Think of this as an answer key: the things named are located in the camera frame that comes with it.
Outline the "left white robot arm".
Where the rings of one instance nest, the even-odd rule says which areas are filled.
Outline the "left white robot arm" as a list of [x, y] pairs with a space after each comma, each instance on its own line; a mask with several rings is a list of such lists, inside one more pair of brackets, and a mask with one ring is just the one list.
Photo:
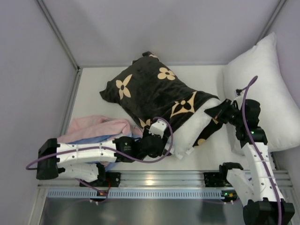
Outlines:
[[105, 180], [108, 163], [144, 162], [146, 157], [163, 155], [167, 142], [167, 125], [160, 121], [146, 126], [141, 138], [122, 136], [105, 142], [89, 144], [59, 143], [47, 140], [38, 151], [38, 180], [58, 177], [80, 179], [87, 183]]

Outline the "black floral pillowcase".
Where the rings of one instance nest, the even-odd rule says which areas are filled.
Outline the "black floral pillowcase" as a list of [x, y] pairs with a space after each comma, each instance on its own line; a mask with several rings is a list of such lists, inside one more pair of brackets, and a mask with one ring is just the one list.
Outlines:
[[153, 118], [161, 117], [169, 122], [173, 132], [207, 100], [218, 99], [188, 87], [151, 52], [143, 53], [108, 81], [100, 96], [107, 102], [119, 104], [142, 128]]

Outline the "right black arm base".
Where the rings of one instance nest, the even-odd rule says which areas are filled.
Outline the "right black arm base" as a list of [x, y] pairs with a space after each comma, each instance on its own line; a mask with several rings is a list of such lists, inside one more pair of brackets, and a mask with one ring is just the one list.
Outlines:
[[227, 173], [232, 169], [243, 170], [239, 163], [226, 162], [219, 165], [218, 172], [204, 172], [204, 183], [206, 188], [232, 188], [232, 185], [227, 181]]

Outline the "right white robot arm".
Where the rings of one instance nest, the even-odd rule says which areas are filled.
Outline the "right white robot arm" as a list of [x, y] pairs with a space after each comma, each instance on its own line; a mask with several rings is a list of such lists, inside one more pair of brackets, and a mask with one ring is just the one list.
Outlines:
[[225, 100], [205, 110], [215, 121], [235, 126], [236, 137], [249, 165], [251, 178], [238, 163], [223, 163], [219, 174], [235, 190], [243, 205], [247, 225], [287, 225], [295, 214], [286, 202], [270, 164], [268, 140], [259, 126], [260, 103], [246, 99], [242, 103]]

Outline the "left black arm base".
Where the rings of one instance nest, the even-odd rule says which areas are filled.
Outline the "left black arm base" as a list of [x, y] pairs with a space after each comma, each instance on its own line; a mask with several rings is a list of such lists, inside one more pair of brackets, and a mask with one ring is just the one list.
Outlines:
[[120, 172], [106, 172], [105, 180], [95, 180], [93, 182], [87, 182], [92, 187], [111, 187], [118, 188], [120, 185], [121, 173]]

